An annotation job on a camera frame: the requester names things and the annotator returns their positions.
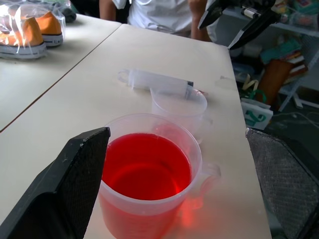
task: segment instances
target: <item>sneaker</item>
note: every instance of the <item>sneaker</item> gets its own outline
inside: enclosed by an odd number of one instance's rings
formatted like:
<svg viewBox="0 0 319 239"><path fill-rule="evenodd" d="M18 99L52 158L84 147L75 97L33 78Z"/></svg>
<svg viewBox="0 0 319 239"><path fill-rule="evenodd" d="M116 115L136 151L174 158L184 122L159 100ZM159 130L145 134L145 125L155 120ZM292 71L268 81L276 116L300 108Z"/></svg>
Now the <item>sneaker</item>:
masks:
<svg viewBox="0 0 319 239"><path fill-rule="evenodd" d="M20 31L0 28L0 57L35 59L45 54L46 45L34 17L24 20Z"/></svg>
<svg viewBox="0 0 319 239"><path fill-rule="evenodd" d="M58 19L48 12L41 17L37 17L36 22L40 27L43 40L47 46L58 46L63 42L61 24Z"/></svg>

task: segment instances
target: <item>white table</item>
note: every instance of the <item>white table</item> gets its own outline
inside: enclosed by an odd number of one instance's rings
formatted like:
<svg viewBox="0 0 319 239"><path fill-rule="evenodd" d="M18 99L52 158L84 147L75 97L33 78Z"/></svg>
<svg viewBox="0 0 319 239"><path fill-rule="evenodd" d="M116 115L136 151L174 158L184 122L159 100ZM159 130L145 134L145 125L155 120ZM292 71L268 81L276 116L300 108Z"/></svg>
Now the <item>white table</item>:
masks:
<svg viewBox="0 0 319 239"><path fill-rule="evenodd" d="M133 91L117 80L122 68L194 81L208 93L207 114L214 123L200 146L204 161L220 165L222 181L205 196L204 207L192 213L192 226L176 224L165 238L270 239L227 48L128 25L0 134L0 223L69 138L122 115L150 112L149 92ZM113 238L98 200L85 238Z"/></svg>
<svg viewBox="0 0 319 239"><path fill-rule="evenodd" d="M0 58L0 132L42 96L121 24L77 15L66 28L65 42L45 58Z"/></svg>

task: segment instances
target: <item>shelf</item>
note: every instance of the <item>shelf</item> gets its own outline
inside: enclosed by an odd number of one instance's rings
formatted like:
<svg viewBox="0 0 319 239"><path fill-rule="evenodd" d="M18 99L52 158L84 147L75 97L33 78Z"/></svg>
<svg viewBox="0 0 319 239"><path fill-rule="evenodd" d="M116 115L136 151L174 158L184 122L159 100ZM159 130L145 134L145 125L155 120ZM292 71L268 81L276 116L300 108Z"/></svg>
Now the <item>shelf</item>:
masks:
<svg viewBox="0 0 319 239"><path fill-rule="evenodd" d="M239 19L243 19L243 20L249 20L249 18L243 16L240 13L240 9L239 8L235 8L235 9L225 9L223 11L224 15L227 16L233 16ZM314 37L319 37L319 31L314 31L314 30L308 30L302 27L298 27L298 26L292 26L292 25L288 25L288 24L283 24L283 23L276 23L276 24L272 24L271 26L273 27L277 27L277 28L281 28L281 29L285 29L285 30L289 30L289 31L293 31L293 32L297 32L297 33L301 33L301 34L305 34L308 36L314 36Z"/></svg>

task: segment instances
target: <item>white shirt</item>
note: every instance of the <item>white shirt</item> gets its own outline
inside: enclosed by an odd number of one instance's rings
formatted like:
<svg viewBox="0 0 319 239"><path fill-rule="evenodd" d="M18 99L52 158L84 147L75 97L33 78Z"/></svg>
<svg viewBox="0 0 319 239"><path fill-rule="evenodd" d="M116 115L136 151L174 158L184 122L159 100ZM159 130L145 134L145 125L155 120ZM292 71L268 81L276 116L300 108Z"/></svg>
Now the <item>white shirt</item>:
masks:
<svg viewBox="0 0 319 239"><path fill-rule="evenodd" d="M124 8L126 0L112 0L117 9ZM128 24L155 31L190 36L192 15L187 0L132 0ZM207 27L213 42L216 41L215 21Z"/></svg>

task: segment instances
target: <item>measuring cup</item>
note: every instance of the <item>measuring cup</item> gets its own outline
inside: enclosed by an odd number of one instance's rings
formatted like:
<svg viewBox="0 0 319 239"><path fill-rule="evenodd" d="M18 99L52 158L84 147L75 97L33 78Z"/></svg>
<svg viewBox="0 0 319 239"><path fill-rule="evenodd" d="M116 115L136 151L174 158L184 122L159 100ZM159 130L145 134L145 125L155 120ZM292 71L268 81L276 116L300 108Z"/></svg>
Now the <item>measuring cup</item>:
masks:
<svg viewBox="0 0 319 239"><path fill-rule="evenodd" d="M192 135L200 128L207 108L205 96L192 86L184 91L151 88L152 114L160 115L183 126Z"/></svg>
<svg viewBox="0 0 319 239"><path fill-rule="evenodd" d="M160 200L138 200L124 196L103 180L99 200L105 225L117 239L157 239L172 224L188 192L202 171L201 151L195 138L183 127L156 115L136 114L116 119L106 125L110 127L113 140L132 133L151 133L173 142L186 156L191 171L191 182L180 193ZM214 165L209 177L202 184L199 199L220 177L219 167Z"/></svg>

